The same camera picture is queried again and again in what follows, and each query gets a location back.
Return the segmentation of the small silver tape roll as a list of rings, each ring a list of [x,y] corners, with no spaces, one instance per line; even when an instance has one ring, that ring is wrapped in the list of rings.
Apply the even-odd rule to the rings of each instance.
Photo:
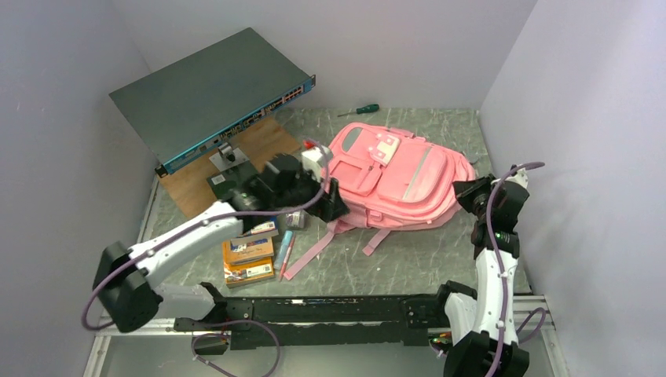
[[[285,222],[289,229],[304,229],[306,227],[307,213],[297,210],[286,214]]]

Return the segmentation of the light blue marker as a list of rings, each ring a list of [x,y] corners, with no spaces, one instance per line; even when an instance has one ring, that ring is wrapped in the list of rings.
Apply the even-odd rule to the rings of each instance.
[[[277,272],[284,263],[284,259],[287,255],[288,248],[291,244],[291,241],[294,239],[294,232],[292,230],[287,230],[284,233],[282,240],[280,241],[280,247],[275,255],[273,267]]]

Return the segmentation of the pink backpack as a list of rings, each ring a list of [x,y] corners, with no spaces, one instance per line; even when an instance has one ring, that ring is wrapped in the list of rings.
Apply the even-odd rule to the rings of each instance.
[[[289,280],[339,233],[376,229],[363,249],[371,255],[391,232],[441,227],[460,209],[454,182],[475,178],[462,153],[397,128],[350,123],[328,150],[328,173],[349,213],[328,222],[327,234],[284,272]]]

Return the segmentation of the red pen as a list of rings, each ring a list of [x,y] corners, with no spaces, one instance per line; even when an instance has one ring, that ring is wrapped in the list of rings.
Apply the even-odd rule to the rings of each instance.
[[[286,250],[286,253],[284,255],[282,265],[280,267],[280,274],[279,274],[279,281],[280,282],[282,281],[282,279],[284,278],[284,274],[286,273],[291,254],[292,254],[292,251],[294,249],[295,241],[296,241],[296,235],[293,233],[291,238],[289,239],[289,244],[287,245],[287,250]]]

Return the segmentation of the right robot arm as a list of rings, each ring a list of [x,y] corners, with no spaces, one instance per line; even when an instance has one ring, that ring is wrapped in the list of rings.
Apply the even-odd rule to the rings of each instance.
[[[476,218],[471,243],[478,287],[449,281],[433,304],[434,319],[450,326],[445,376],[523,376],[529,352],[519,346],[514,322],[514,278],[520,241],[514,228],[529,198],[524,169],[506,180],[489,174],[456,181],[458,204]]]

